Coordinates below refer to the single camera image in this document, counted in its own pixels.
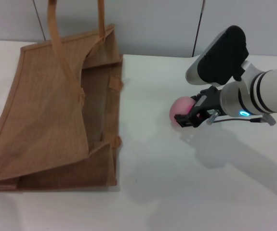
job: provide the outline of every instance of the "blue led light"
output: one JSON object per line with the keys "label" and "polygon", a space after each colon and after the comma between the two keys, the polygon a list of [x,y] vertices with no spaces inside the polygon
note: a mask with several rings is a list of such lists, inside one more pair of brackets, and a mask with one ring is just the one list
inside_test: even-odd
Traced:
{"label": "blue led light", "polygon": [[242,115],[242,116],[250,116],[250,114],[248,112],[245,112],[245,111],[241,111],[240,115]]}

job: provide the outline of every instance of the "gray wall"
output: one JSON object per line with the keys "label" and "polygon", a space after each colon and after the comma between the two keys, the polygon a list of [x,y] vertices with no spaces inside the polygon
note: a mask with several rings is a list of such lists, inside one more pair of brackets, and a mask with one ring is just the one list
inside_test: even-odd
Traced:
{"label": "gray wall", "polygon": [[[0,39],[49,39],[48,0],[0,0]],[[116,24],[122,53],[190,57],[202,0],[105,0],[106,24]],[[97,28],[96,0],[58,0],[60,34]],[[246,33],[251,54],[277,55],[277,1],[206,0],[195,55],[230,25]]]}
{"label": "gray wall", "polygon": [[0,39],[43,40],[32,0],[0,0]]}
{"label": "gray wall", "polygon": [[250,54],[277,55],[277,0],[207,0],[195,54],[230,25],[244,30]]}

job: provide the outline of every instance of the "brown paper bag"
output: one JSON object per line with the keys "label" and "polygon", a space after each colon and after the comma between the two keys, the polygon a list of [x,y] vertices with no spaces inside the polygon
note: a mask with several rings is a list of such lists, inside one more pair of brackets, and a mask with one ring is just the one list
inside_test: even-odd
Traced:
{"label": "brown paper bag", "polygon": [[122,56],[114,26],[22,47],[0,117],[0,191],[116,185]]}

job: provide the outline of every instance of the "black stripe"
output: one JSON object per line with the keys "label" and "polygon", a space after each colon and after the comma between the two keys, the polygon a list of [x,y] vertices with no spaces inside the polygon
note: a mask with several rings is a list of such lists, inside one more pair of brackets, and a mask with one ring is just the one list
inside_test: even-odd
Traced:
{"label": "black stripe", "polygon": [[265,113],[262,109],[260,109],[260,107],[258,106],[258,104],[256,103],[255,101],[255,98],[254,98],[254,83],[256,81],[256,79],[258,78],[258,76],[256,76],[252,83],[251,83],[251,90],[250,90],[250,96],[251,96],[251,101],[252,101],[252,104],[254,105],[254,107],[261,113]]}
{"label": "black stripe", "polygon": [[198,28],[197,28],[197,32],[196,32],[196,38],[195,38],[195,42],[194,42],[194,48],[193,48],[192,57],[194,57],[194,54],[195,54],[195,48],[196,48],[196,43],[197,43],[197,38],[198,38],[198,33],[199,33],[199,28],[200,28],[200,23],[201,23],[201,18],[202,18],[202,12],[200,13],[200,18],[199,18]]}
{"label": "black stripe", "polygon": [[270,110],[270,109],[264,104],[263,99],[262,99],[262,97],[261,97],[261,95],[260,95],[260,83],[261,83],[261,81],[262,81],[264,75],[265,75],[266,73],[268,73],[268,72],[269,72],[269,71],[263,73],[262,76],[260,76],[260,78],[259,78],[259,80],[258,80],[258,82],[257,82],[257,88],[256,88],[257,97],[258,97],[258,100],[259,100],[260,104],[263,106],[263,108],[264,108],[265,110],[267,110],[267,111],[270,112],[270,113],[275,113],[274,111]]}
{"label": "black stripe", "polygon": [[44,37],[44,40],[46,41],[46,37],[45,37],[44,31],[43,31],[43,27],[42,27],[42,24],[41,24],[41,20],[40,20],[40,17],[39,17],[39,13],[38,13],[38,9],[37,9],[36,3],[34,2],[34,0],[32,0],[32,1],[33,1],[33,6],[34,6],[34,9],[36,10],[38,21],[39,21],[39,24],[40,24],[40,27],[41,27],[42,35]]}
{"label": "black stripe", "polygon": [[240,91],[240,89],[239,89],[239,92],[238,92],[238,99],[239,99],[239,103],[240,103],[242,109],[243,109],[245,112],[249,113],[250,115],[256,116],[256,114],[250,112],[250,111],[246,108],[246,106],[244,105],[243,100],[242,100],[242,96],[241,96],[241,91]]}

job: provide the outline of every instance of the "cable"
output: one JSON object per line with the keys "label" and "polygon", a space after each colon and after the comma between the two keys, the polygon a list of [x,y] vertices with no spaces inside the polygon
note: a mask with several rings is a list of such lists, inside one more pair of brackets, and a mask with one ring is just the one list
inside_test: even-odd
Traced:
{"label": "cable", "polygon": [[34,8],[36,10],[36,14],[37,14],[38,21],[39,21],[39,24],[40,24],[40,27],[41,27],[42,35],[44,37],[44,41],[46,41],[46,37],[45,37],[44,31],[43,31],[43,27],[42,27],[42,23],[41,23],[41,20],[40,20],[40,17],[39,17],[39,13],[38,13],[38,9],[37,9],[36,3],[34,2],[34,0],[32,0],[32,1],[33,1]]}
{"label": "cable", "polygon": [[260,118],[253,118],[253,119],[239,119],[239,118],[233,118],[233,119],[222,119],[222,120],[216,120],[213,123],[219,123],[219,122],[225,122],[225,121],[234,121],[234,120],[239,120],[239,121],[249,121],[251,123],[262,123],[263,121],[261,120],[262,117]]}
{"label": "cable", "polygon": [[206,0],[202,0],[202,7],[201,7],[201,11],[200,11],[200,17],[199,17],[199,22],[198,22],[198,27],[197,27],[197,32],[196,32],[196,38],[195,38],[195,43],[194,43],[192,57],[194,57],[194,54],[195,54],[195,48],[196,48],[196,43],[197,43],[197,38],[198,38],[198,33],[199,33],[199,28],[200,28],[200,23],[201,23],[201,18],[202,18],[202,14],[203,14],[204,8],[205,8],[205,2],[206,2]]}

